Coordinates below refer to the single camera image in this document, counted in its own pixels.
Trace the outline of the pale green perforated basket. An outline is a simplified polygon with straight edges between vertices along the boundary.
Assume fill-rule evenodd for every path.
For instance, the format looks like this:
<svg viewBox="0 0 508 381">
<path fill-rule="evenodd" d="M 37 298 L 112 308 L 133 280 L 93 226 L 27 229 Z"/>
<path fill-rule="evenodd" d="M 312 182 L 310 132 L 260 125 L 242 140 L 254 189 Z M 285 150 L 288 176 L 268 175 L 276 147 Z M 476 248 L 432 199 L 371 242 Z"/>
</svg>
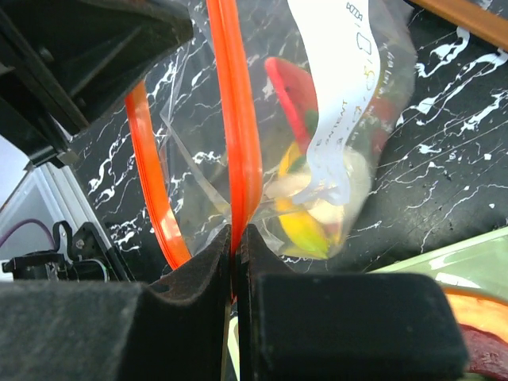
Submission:
<svg viewBox="0 0 508 381">
<path fill-rule="evenodd" d="M 379 272 L 427 275 L 447 286 L 507 297 L 507 228 L 381 267 Z"/>
</svg>

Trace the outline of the dark red toy sweet potato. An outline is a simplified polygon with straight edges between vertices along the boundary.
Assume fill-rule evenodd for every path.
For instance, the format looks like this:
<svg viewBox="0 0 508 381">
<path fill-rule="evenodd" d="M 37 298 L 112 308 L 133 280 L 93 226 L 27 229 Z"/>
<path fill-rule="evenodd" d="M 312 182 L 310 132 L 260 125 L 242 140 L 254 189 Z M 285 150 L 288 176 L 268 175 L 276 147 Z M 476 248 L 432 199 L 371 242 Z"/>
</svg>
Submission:
<svg viewBox="0 0 508 381">
<path fill-rule="evenodd" d="M 468 349 L 469 373 L 507 380 L 507 343 L 493 333 L 460 325 Z"/>
</svg>

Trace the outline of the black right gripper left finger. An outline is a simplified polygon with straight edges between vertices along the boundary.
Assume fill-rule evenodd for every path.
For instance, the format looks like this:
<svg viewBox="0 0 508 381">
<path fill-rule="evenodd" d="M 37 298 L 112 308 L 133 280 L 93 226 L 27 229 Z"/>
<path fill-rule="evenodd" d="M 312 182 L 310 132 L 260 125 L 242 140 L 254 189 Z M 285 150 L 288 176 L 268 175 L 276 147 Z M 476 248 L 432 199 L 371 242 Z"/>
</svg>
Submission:
<svg viewBox="0 0 508 381">
<path fill-rule="evenodd" d="M 3 283 L 2 379 L 219 380 L 230 230 L 151 285 Z"/>
</svg>

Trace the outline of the yellow toy banana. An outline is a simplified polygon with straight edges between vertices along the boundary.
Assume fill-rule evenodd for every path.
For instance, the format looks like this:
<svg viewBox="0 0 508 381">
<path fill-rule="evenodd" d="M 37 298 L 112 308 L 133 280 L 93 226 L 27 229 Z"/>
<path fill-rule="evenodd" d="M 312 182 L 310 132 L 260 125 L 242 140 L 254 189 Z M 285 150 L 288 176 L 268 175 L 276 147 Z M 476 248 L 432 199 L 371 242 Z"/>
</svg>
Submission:
<svg viewBox="0 0 508 381">
<path fill-rule="evenodd" d="M 286 150 L 279 162 L 275 188 L 275 209 L 279 224 L 291 242 L 285 256 L 327 260 L 341 246 L 344 208 L 317 200 L 296 206 L 291 197 L 309 183 L 306 158 L 296 142 Z"/>
</svg>

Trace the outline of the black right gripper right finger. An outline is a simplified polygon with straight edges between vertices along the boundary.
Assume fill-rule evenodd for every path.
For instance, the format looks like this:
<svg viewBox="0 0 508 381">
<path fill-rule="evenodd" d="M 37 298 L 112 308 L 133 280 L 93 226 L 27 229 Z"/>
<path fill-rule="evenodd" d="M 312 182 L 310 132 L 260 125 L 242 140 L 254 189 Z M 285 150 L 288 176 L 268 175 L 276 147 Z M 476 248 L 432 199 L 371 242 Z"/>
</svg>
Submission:
<svg viewBox="0 0 508 381">
<path fill-rule="evenodd" d="M 455 380 L 468 365 L 445 293 L 426 275 L 297 273 L 250 225 L 237 297 L 243 380 Z"/>
</svg>

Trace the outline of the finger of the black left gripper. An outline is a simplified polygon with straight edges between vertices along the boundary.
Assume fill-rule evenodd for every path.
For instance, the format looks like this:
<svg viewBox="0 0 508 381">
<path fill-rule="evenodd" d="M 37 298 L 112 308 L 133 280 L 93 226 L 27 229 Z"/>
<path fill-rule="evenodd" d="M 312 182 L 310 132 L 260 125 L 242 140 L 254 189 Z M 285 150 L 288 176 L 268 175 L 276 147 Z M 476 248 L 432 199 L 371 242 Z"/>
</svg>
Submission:
<svg viewBox="0 0 508 381">
<path fill-rule="evenodd" d="M 177 1 L 2 2 L 2 136 L 35 167 L 73 163 L 69 138 L 192 34 Z"/>
</svg>

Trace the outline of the red watermelon slice toy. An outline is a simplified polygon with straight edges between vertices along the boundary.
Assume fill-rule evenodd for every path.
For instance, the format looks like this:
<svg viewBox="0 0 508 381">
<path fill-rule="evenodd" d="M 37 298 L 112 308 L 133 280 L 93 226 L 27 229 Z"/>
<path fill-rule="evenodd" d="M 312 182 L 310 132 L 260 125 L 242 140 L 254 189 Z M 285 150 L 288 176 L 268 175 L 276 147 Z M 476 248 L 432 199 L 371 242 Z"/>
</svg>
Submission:
<svg viewBox="0 0 508 381">
<path fill-rule="evenodd" d="M 305 155 L 318 126 L 318 103 L 311 74 L 283 58 L 269 57 L 265 71 L 294 134 Z"/>
</svg>

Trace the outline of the white toy mushroom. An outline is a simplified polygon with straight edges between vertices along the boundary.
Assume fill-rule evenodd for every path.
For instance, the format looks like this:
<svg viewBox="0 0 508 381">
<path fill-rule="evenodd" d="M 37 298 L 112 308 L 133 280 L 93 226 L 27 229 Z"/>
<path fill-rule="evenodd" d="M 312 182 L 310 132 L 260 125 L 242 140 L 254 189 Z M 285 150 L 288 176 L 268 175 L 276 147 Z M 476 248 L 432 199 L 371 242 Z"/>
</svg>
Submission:
<svg viewBox="0 0 508 381">
<path fill-rule="evenodd" d="M 348 148 L 343 154 L 344 176 L 330 184 L 314 182 L 301 156 L 287 163 L 264 188 L 281 215 L 303 211 L 323 225 L 347 225 L 356 219 L 371 189 L 371 168 L 363 155 Z"/>
</svg>

